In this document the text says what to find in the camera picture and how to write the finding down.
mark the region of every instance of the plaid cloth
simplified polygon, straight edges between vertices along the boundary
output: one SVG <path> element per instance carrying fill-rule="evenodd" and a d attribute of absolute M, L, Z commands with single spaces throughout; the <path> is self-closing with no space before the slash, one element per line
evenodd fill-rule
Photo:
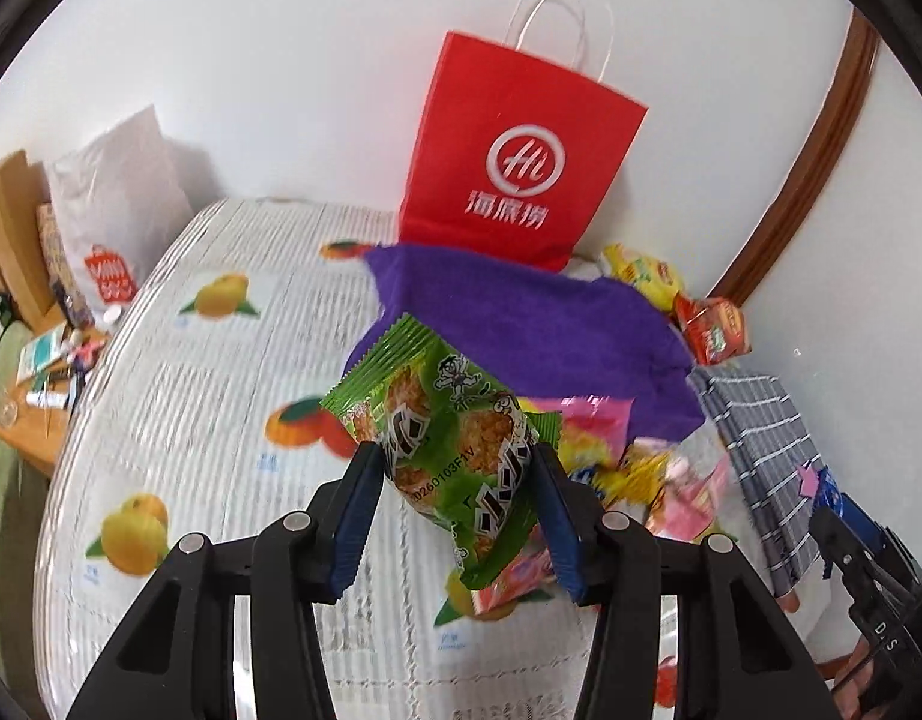
<path fill-rule="evenodd" d="M 728 362 L 695 367 L 688 381 L 728 449 L 765 547 L 774 594 L 785 595 L 818 558 L 808 534 L 812 500 L 801 496 L 797 470 L 822 469 L 818 450 L 776 377 Z"/>

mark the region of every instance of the white bag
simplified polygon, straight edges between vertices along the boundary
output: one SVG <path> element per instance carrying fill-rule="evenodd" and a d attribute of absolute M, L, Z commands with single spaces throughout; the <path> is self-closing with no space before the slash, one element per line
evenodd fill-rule
<path fill-rule="evenodd" d="M 46 169 L 64 255 L 88 307 L 128 303 L 193 213 L 152 107 Z"/>

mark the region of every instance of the hi logo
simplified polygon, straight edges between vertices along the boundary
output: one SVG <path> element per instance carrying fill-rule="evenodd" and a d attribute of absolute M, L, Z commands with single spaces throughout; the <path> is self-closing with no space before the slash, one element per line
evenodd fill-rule
<path fill-rule="evenodd" d="M 551 130 L 537 124 L 511 127 L 492 144 L 486 163 L 491 183 L 511 197 L 549 190 L 565 170 L 565 148 Z"/>

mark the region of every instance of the wooden nightstand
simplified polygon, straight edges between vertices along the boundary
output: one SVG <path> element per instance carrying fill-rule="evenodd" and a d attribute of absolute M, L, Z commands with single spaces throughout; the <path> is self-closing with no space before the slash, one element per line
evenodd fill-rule
<path fill-rule="evenodd" d="M 88 338 L 107 338 L 104 333 L 88 330 Z M 50 370 L 64 367 L 66 363 L 61 360 L 55 362 Z M 57 382 L 52 386 L 53 391 L 66 392 L 69 382 Z M 47 477 L 54 475 L 54 467 L 61 447 L 64 446 L 64 436 L 67 435 L 67 423 L 70 418 L 68 410 L 38 409 L 29 406 L 25 400 L 30 391 L 30 381 L 13 386 L 8 393 L 17 404 L 17 419 L 10 427 L 0 425 L 0 440 L 18 451 L 21 457 L 35 466 Z"/>

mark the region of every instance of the paper bag handle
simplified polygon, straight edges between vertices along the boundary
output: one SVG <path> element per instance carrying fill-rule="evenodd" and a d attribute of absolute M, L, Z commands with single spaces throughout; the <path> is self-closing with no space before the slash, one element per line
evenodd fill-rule
<path fill-rule="evenodd" d="M 525 42 L 525 33 L 527 33 L 528 28 L 531 26 L 534 17 L 538 15 L 538 11 L 541 10 L 541 6 L 548 0 L 541 0 L 537 5 L 534 6 L 534 10 L 531 11 L 531 15 L 527 17 L 525 26 L 520 30 L 520 34 L 517 35 L 517 42 L 515 44 L 515 50 L 520 50 L 522 43 Z M 611 42 L 608 44 L 608 55 L 604 57 L 604 64 L 601 65 L 601 73 L 597 76 L 597 81 L 600 83 L 604 79 L 604 73 L 608 69 L 608 62 L 611 60 L 611 50 L 615 47 L 615 11 L 611 9 L 611 5 L 607 0 L 599 0 L 603 5 L 604 9 L 608 11 L 608 17 L 611 19 Z"/>
<path fill-rule="evenodd" d="M 509 20 L 508 28 L 506 32 L 504 33 L 504 45 L 506 46 L 509 45 L 511 41 L 511 30 L 514 28 L 515 18 L 517 18 L 517 14 L 519 13 L 520 6 L 522 6 L 522 4 L 525 4 L 525 0 L 518 0 L 517 5 L 515 5 L 515 11 L 514 13 L 511 14 L 511 20 Z M 581 52 L 584 49 L 584 37 L 585 37 L 585 16 L 586 14 L 585 14 L 584 6 L 582 6 L 581 7 L 581 31 L 578 34 L 578 45 L 574 49 L 574 58 L 571 60 L 571 69 L 575 71 L 581 70 Z M 523 33 L 525 32 L 525 28 L 527 28 L 527 25 L 525 25 L 525 27 L 522 28 L 522 31 L 519 34 L 519 39 L 520 39 L 520 35 L 523 35 Z"/>

